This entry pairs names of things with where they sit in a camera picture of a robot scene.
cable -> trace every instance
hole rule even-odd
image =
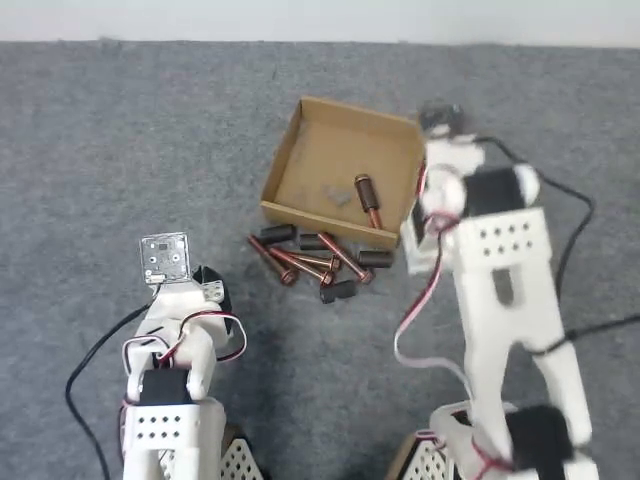
[[[69,411],[71,412],[71,415],[73,415],[73,418],[78,423],[78,425],[80,425],[80,428],[82,428],[82,430],[84,431],[85,435],[89,438],[89,441],[93,445],[93,448],[96,451],[96,455],[98,456],[98,461],[100,462],[100,468],[102,470],[102,476],[104,477],[105,480],[111,480],[111,474],[109,473],[109,465],[107,464],[107,460],[106,460],[106,458],[104,456],[104,452],[102,451],[102,446],[100,445],[100,442],[98,441],[98,439],[96,438],[95,434],[91,430],[91,427],[89,427],[89,425],[87,424],[85,419],[82,417],[82,415],[78,411],[75,403],[73,402],[73,398],[71,397],[71,388],[73,387],[73,384],[76,381],[76,379],[78,378],[78,376],[86,368],[86,366],[89,364],[91,359],[96,355],[98,350],[100,350],[100,348],[107,342],[107,340],[109,340],[111,337],[113,337],[122,327],[124,327],[125,325],[131,323],[136,318],[138,318],[142,313],[147,311],[149,309],[149,307],[151,306],[151,304],[153,303],[153,301],[156,299],[156,296],[158,295],[158,291],[159,290],[160,289],[158,288],[155,291],[153,297],[151,298],[151,300],[148,303],[146,303],[142,307],[134,310],[129,315],[127,315],[122,320],[120,320],[118,323],[116,323],[107,333],[105,333],[95,343],[95,345],[93,345],[93,347],[91,347],[91,349],[87,352],[87,354],[84,356],[82,361],[73,370],[73,372],[71,372],[71,375],[69,375],[69,379],[67,380],[67,384],[65,386],[64,399],[65,399],[65,401],[67,403],[67,407],[69,407]]]
[[[495,145],[512,163],[516,165],[519,163],[526,163],[522,158],[520,158],[518,155],[513,153],[513,151],[511,151],[509,147],[507,147],[505,143],[502,142],[502,140],[496,137],[491,137],[491,136],[476,137],[475,139],[473,139],[473,142],[474,143],[490,143]],[[556,295],[558,296],[558,300],[560,300],[560,298],[562,297],[562,284],[564,281],[564,274],[567,269],[567,264],[569,263],[569,257],[571,256],[571,252],[573,251],[573,247],[575,246],[576,241],[578,240],[578,237],[584,231],[587,225],[589,225],[589,223],[591,222],[591,219],[593,218],[593,214],[596,210],[596,202],[592,197],[589,197],[588,195],[585,195],[584,193],[579,192],[564,183],[560,183],[557,180],[554,180],[548,177],[537,168],[536,168],[536,172],[538,173],[540,180],[542,180],[544,183],[546,183],[552,188],[555,188],[556,190],[559,190],[560,192],[566,195],[569,195],[573,198],[580,200],[587,206],[587,213],[585,213],[584,217],[582,218],[578,226],[573,230],[573,232],[569,236],[569,239],[567,240],[564,250],[560,255],[560,260],[558,261],[558,270],[556,271],[556,276],[555,276],[555,287],[556,287]]]
[[[438,254],[436,256],[436,261],[433,267],[433,271],[429,280],[427,281],[427,285],[425,286],[422,293],[416,298],[413,302],[407,313],[405,313],[402,321],[398,325],[395,335],[393,336],[393,354],[396,359],[406,367],[410,368],[446,368],[451,373],[453,373],[464,385],[469,398],[473,398],[471,392],[471,386],[469,385],[469,380],[466,375],[462,371],[462,369],[453,361],[448,358],[443,357],[428,357],[428,358],[411,358],[407,357],[400,352],[399,348],[399,340],[402,334],[409,328],[411,323],[416,319],[416,317],[420,314],[424,306],[429,302],[433,292],[438,284],[440,279],[440,274],[442,273],[442,236],[455,228],[458,224],[458,219],[455,216],[452,216],[448,213],[444,212],[436,212],[432,213],[425,221],[425,223],[429,223],[431,220],[437,220],[438,218],[444,218],[448,221],[448,223],[442,227],[437,227],[436,230],[436,241],[438,244]]]
[[[238,329],[240,330],[240,333],[242,334],[242,345],[241,347],[236,350],[235,352],[232,352],[230,354],[227,355],[222,355],[220,357],[217,358],[218,362],[228,362],[231,360],[235,360],[236,358],[239,358],[240,356],[242,356],[242,354],[246,351],[247,349],[247,332],[245,331],[244,327],[242,326],[242,322],[240,321],[240,319],[238,317],[236,317],[235,315],[233,315],[232,313],[229,312],[223,312],[223,311],[219,311],[219,310],[202,310],[199,312],[195,312],[192,313],[191,315],[188,315],[187,317],[185,317],[182,322],[180,322],[180,329],[178,330],[179,332],[179,336],[178,336],[178,341],[164,354],[162,355],[159,359],[158,362],[160,364],[165,363],[168,359],[173,358],[173,356],[175,355],[176,350],[178,349],[178,347],[180,346],[180,344],[184,341],[184,339],[187,336],[187,332],[184,331],[184,327],[187,323],[189,323],[190,321],[192,321],[195,318],[198,317],[222,317],[222,318],[228,318],[230,320],[233,320],[236,325],[238,326]]]
[[[550,353],[553,353],[556,350],[558,350],[565,343],[575,342],[576,340],[579,340],[589,335],[603,333],[603,332],[606,332],[607,330],[613,330],[615,328],[625,327],[627,325],[632,325],[634,323],[640,323],[640,313],[630,315],[628,317],[623,318],[622,320],[616,320],[615,322],[600,323],[598,325],[591,325],[584,328],[574,328],[572,330],[567,330],[567,332],[564,334],[564,337],[552,343],[548,347],[542,350],[529,351],[529,353],[531,353],[531,355],[536,357],[549,355]]]
[[[475,452],[478,454],[478,456],[482,459],[482,463],[483,463],[482,468],[480,469],[478,474],[475,477],[473,477],[473,480],[482,480],[482,478],[484,478],[484,476],[487,473],[489,473],[489,470],[491,470],[492,468],[495,468],[496,470],[501,470],[503,472],[512,471],[511,465],[509,465],[507,462],[505,462],[500,458],[493,458],[489,456],[489,454],[484,452],[478,446],[475,439],[473,438],[471,439],[471,446],[473,447]]]
[[[159,337],[158,335],[139,335],[137,337],[132,337],[129,340],[125,341],[122,344],[122,363],[124,365],[124,371],[127,375],[131,375],[131,364],[129,362],[129,347],[132,343],[144,342],[143,345],[148,345],[149,343],[158,342],[165,347],[164,354],[169,351],[169,344],[167,341]]]
[[[513,153],[504,144],[504,142],[502,142],[496,137],[490,137],[490,136],[476,137],[473,141],[475,143],[491,143],[495,145],[514,164],[525,163],[522,158],[518,157],[515,153]],[[558,261],[558,270],[556,271],[556,277],[555,277],[555,288],[556,288],[556,295],[558,296],[558,300],[560,300],[562,296],[562,284],[564,280],[564,274],[567,269],[567,264],[569,263],[569,256],[571,255],[571,252],[573,250],[573,247],[576,244],[576,241],[578,240],[578,237],[587,227],[589,222],[591,222],[591,219],[593,218],[593,215],[595,213],[596,202],[592,197],[589,197],[588,195],[585,195],[584,193],[581,193],[569,187],[568,185],[565,185],[556,180],[553,180],[552,178],[542,173],[540,170],[536,169],[536,171],[538,173],[538,176],[544,183],[546,183],[550,187],[555,188],[556,190],[559,190],[562,193],[565,193],[566,195],[569,195],[571,197],[574,197],[580,200],[587,206],[587,213],[585,213],[584,217],[582,218],[578,226],[571,233],[571,236],[569,237],[569,240],[567,240],[567,244],[565,245],[564,250],[560,255],[560,260]],[[556,351],[565,343],[573,342],[575,340],[578,340],[588,335],[606,332],[607,330],[612,330],[614,328],[619,328],[619,327],[631,325],[633,323],[638,323],[638,322],[640,322],[640,313],[631,315],[629,317],[626,317],[614,322],[602,323],[602,324],[593,325],[590,327],[568,330],[565,333],[564,337],[562,337],[560,340],[552,343],[551,345],[549,345],[543,350],[532,351],[530,353],[534,356],[548,355],[549,353]]]

white wire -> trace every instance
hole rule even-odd
[[[167,341],[164,338],[159,337],[158,335],[139,335],[137,337],[132,337],[126,340],[122,344],[122,364],[124,365],[124,371],[127,375],[131,374],[131,364],[129,362],[129,346],[133,343],[147,342],[147,341],[160,343],[163,347],[165,347],[165,350],[163,353],[166,353],[169,350],[169,344],[167,343]]]
[[[409,328],[409,326],[413,323],[416,317],[420,314],[424,306],[431,299],[436,286],[440,280],[440,274],[442,273],[442,244],[438,242],[439,251],[439,260],[435,265],[435,270],[432,274],[432,279],[430,281],[430,285],[424,290],[419,297],[419,300],[413,305],[411,310],[405,315],[402,322],[398,326],[396,333],[393,336],[393,354],[396,357],[396,360],[400,362],[402,365],[410,368],[445,368],[453,373],[458,380],[462,382],[465,390],[467,391],[467,395],[469,399],[473,399],[473,393],[471,391],[471,386],[469,384],[469,380],[467,376],[464,374],[464,371],[457,363],[448,358],[444,357],[425,357],[425,358],[412,358],[407,357],[402,352],[400,352],[399,341],[402,334]]]
[[[248,339],[247,339],[247,332],[244,330],[244,326],[242,325],[242,322],[238,317],[236,317],[235,315],[229,315],[229,314],[225,314],[223,316],[225,318],[230,318],[231,320],[236,322],[236,325],[238,326],[238,330],[240,330],[240,333],[242,334],[242,347],[240,348],[240,350],[233,353],[230,357],[225,358],[224,360],[220,360],[220,362],[224,363],[224,362],[230,362],[231,360],[235,360],[236,358],[241,357],[244,354],[244,352],[247,350]]]
[[[218,317],[218,318],[229,318],[231,320],[233,320],[236,325],[238,326],[238,329],[240,330],[240,333],[242,334],[242,347],[237,351],[234,352],[233,354],[231,354],[230,356],[226,356],[226,355],[222,355],[221,357],[218,358],[218,361],[221,363],[225,363],[225,362],[230,362],[231,360],[235,360],[236,358],[239,358],[240,356],[242,356],[244,354],[244,352],[247,350],[247,343],[248,343],[248,338],[247,338],[247,332],[244,329],[244,326],[242,325],[242,322],[240,321],[240,319],[238,317],[236,317],[235,315],[231,315],[230,313],[225,313],[225,312],[203,312],[200,315],[195,315],[193,316],[193,318],[191,318],[191,321],[196,320],[197,318],[200,317]],[[176,353],[176,350],[178,349],[178,347],[180,346],[180,344],[184,341],[184,339],[187,337],[188,335],[188,327],[186,327],[185,325],[185,329],[184,331],[181,333],[180,337],[178,338],[178,341],[173,344],[171,346],[171,348],[168,348],[168,350],[164,353],[164,355],[162,355],[158,361],[160,363],[163,363],[167,357],[169,357],[170,359],[173,358],[173,356]]]

copper cylinder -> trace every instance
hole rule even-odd
[[[353,258],[351,258],[338,246],[336,242],[333,241],[330,235],[326,233],[319,233],[318,238],[329,248],[329,250],[335,253],[347,267],[353,270],[361,283],[370,283],[371,280],[373,280],[373,272],[371,270],[365,270],[358,265]]]
[[[309,275],[317,278],[320,281],[320,286],[331,285],[333,283],[333,272],[321,272],[319,270],[316,270],[311,265],[307,265],[303,261],[298,260],[297,258],[293,258],[287,252],[278,247],[269,247],[269,253],[276,257],[278,260],[282,260],[283,262],[288,263],[298,270],[306,272]]]
[[[267,249],[260,243],[255,235],[249,235],[247,237],[249,245],[251,245],[256,252],[262,257],[262,260],[271,267],[280,276],[280,283],[289,286],[293,285],[298,279],[298,271],[291,267],[285,267],[278,260],[273,258]]]
[[[378,202],[378,196],[373,188],[371,177],[362,173],[356,176],[353,183],[358,192],[362,210],[369,215],[369,223],[373,228],[382,229],[382,220],[380,219],[380,212],[378,211],[380,209],[380,202]]]
[[[302,260],[304,263],[313,265],[315,267],[324,268],[330,272],[337,272],[342,267],[342,262],[336,255],[331,255],[331,258],[316,257],[314,255],[305,255],[298,252],[287,252],[293,258]]]

mounting plate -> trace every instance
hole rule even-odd
[[[147,285],[186,282],[191,278],[186,233],[160,233],[142,238],[140,257]]]

black cable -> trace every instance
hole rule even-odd
[[[504,144],[504,142],[502,142],[502,140],[496,137],[490,137],[490,136],[476,137],[474,139],[474,142],[490,143],[495,145],[514,164],[526,163],[522,158],[520,158],[515,153],[513,153],[509,149],[509,147],[507,147]],[[591,219],[593,218],[593,214],[596,209],[596,202],[593,198],[589,197],[588,195],[585,195],[584,193],[579,192],[564,183],[560,183],[557,180],[554,180],[548,177],[537,168],[536,168],[536,172],[540,177],[540,180],[542,180],[544,183],[546,183],[552,188],[555,188],[556,190],[559,190],[560,192],[566,195],[569,195],[571,197],[574,197],[580,200],[587,206],[587,213],[584,215],[584,217],[582,218],[578,226],[571,233],[571,236],[569,237],[569,240],[567,240],[567,244],[565,245],[564,250],[560,255],[560,260],[558,261],[558,270],[556,271],[556,277],[555,277],[555,288],[556,288],[556,295],[558,296],[558,300],[560,300],[560,298],[562,297],[562,284],[564,281],[564,274],[567,269],[567,264],[569,263],[569,257],[571,256],[571,252],[573,251],[573,247],[575,246],[576,241],[578,240],[578,237],[584,231],[587,225],[589,225],[589,222],[591,222]]]
[[[511,160],[512,163],[514,164],[519,164],[519,163],[526,163],[522,158],[518,157],[515,153],[513,153],[505,144],[504,142],[502,142],[500,139],[496,138],[496,137],[490,137],[490,136],[482,136],[482,137],[476,137],[474,139],[474,142],[476,143],[491,143],[493,145],[495,145],[496,147],[498,147],[498,149],[504,153],[504,155]],[[573,247],[576,243],[576,241],[578,240],[578,237],[580,236],[580,234],[583,232],[583,230],[587,227],[587,225],[589,224],[589,222],[591,221],[591,219],[593,218],[593,214],[595,212],[596,209],[596,202],[593,198],[585,195],[584,193],[578,192],[577,190],[574,190],[573,188],[569,187],[568,185],[565,185],[563,183],[560,183],[556,180],[553,180],[552,178],[547,177],[544,173],[542,173],[540,170],[536,169],[536,172],[538,173],[538,176],[540,177],[540,179],[546,183],[547,185],[549,185],[550,187],[555,188],[556,190],[559,190],[567,195],[570,195],[574,198],[577,198],[578,200],[584,202],[587,205],[587,213],[585,214],[585,216],[582,218],[582,221],[578,224],[578,226],[575,228],[575,230],[573,231],[573,233],[571,234],[571,236],[569,237],[569,240],[567,240],[567,244],[564,247],[564,250],[562,252],[562,255],[560,256],[560,261],[558,262],[558,270],[556,271],[556,278],[555,278],[555,287],[556,287],[556,294],[558,296],[558,300],[560,300],[561,294],[562,294],[562,282],[564,280],[564,274],[567,268],[567,264],[569,262],[569,256],[571,255],[571,251],[573,250]],[[530,351],[530,353],[533,356],[543,356],[543,355],[548,355],[552,352],[555,352],[558,348],[560,348],[561,346],[563,346],[566,343],[569,342],[574,342],[580,338],[586,337],[588,335],[594,335],[597,333],[602,333],[602,332],[606,332],[607,330],[612,330],[614,328],[619,328],[619,327],[624,327],[627,325],[631,325],[634,323],[640,323],[640,314],[634,314],[631,316],[628,316],[626,318],[623,318],[621,320],[616,320],[614,322],[607,322],[607,323],[601,323],[598,325],[591,325],[589,327],[584,327],[584,328],[575,328],[572,330],[567,330],[564,337],[562,337],[561,339],[555,341],[554,343],[552,343],[551,345],[549,345],[548,347],[546,347],[543,350],[538,350],[538,351]]]
[[[626,318],[623,318],[622,320],[616,320],[615,322],[600,323],[598,325],[591,325],[589,327],[584,327],[584,328],[574,328],[573,330],[567,330],[564,337],[552,343],[547,348],[543,350],[529,351],[529,353],[531,353],[531,355],[536,357],[548,355],[552,352],[555,352],[557,349],[562,347],[565,343],[574,342],[588,335],[594,335],[596,333],[606,332],[607,330],[612,330],[614,328],[632,325],[634,323],[640,323],[640,314],[636,313],[634,315],[630,315]]]
[[[107,460],[104,456],[104,452],[102,451],[102,446],[100,445],[100,442],[98,441],[95,434],[91,430],[91,427],[89,427],[85,419],[82,417],[82,415],[76,408],[76,405],[73,402],[73,398],[71,398],[71,388],[73,387],[73,383],[76,381],[78,376],[89,364],[89,362],[95,356],[95,354],[98,353],[98,350],[100,350],[100,348],[107,342],[107,340],[113,337],[118,332],[118,330],[120,330],[122,327],[124,327],[128,323],[131,323],[136,318],[138,318],[142,313],[144,313],[149,309],[149,307],[155,300],[156,296],[158,295],[158,290],[156,290],[156,293],[153,295],[149,303],[143,305],[137,310],[134,310],[129,315],[127,315],[122,320],[120,320],[118,323],[116,323],[107,333],[105,333],[95,343],[93,347],[91,347],[91,349],[87,352],[87,354],[84,356],[82,361],[73,370],[73,372],[71,372],[71,375],[69,375],[69,379],[67,380],[67,385],[64,389],[64,399],[67,402],[67,407],[69,407],[69,411],[71,412],[71,415],[73,415],[73,418],[76,420],[76,422],[78,422],[78,425],[80,425],[80,427],[82,428],[86,436],[89,438],[89,440],[93,445],[93,448],[96,451],[96,455],[98,455],[98,461],[100,462],[100,468],[102,469],[102,476],[104,477],[104,480],[111,480],[111,474],[109,473],[109,465],[107,464]]]

